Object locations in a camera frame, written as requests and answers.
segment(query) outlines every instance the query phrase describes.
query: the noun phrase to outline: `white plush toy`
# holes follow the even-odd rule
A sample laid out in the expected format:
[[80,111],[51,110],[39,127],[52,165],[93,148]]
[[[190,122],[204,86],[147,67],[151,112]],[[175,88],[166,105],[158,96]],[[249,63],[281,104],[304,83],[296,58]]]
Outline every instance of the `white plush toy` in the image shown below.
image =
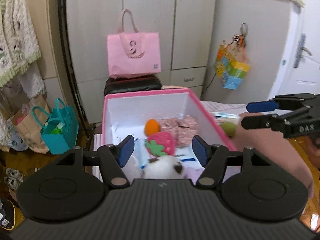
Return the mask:
[[170,155],[150,159],[143,169],[143,179],[184,179],[185,167],[181,161]]

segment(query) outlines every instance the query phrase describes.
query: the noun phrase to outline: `white knitted sweater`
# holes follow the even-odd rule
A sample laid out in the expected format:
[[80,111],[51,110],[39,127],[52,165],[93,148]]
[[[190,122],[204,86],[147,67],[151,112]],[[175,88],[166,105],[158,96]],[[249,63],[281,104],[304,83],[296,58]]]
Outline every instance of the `white knitted sweater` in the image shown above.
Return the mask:
[[41,57],[26,0],[0,0],[0,88]]

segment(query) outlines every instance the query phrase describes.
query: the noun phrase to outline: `drawer handle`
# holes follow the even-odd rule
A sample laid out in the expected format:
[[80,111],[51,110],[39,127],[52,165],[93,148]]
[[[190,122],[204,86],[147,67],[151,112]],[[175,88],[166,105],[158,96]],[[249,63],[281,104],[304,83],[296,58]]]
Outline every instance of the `drawer handle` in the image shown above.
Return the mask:
[[184,82],[191,82],[191,81],[193,81],[193,80],[195,80],[194,77],[193,77],[193,78],[184,78],[184,79],[183,79]]

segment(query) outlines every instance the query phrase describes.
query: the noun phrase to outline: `qr code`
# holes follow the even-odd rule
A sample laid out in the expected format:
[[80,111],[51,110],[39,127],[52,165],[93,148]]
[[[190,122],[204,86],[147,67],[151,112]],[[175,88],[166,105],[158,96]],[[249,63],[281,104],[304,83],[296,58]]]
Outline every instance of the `qr code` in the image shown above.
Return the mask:
[[4,219],[1,224],[6,227],[9,224],[9,221],[7,219]]

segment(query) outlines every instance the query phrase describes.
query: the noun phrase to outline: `black suitcase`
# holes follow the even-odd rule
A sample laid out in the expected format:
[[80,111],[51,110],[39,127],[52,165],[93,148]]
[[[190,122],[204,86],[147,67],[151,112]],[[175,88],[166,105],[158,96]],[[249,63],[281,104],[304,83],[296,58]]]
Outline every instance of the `black suitcase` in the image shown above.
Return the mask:
[[109,78],[104,87],[104,95],[125,92],[160,90],[162,84],[155,75],[137,78]]

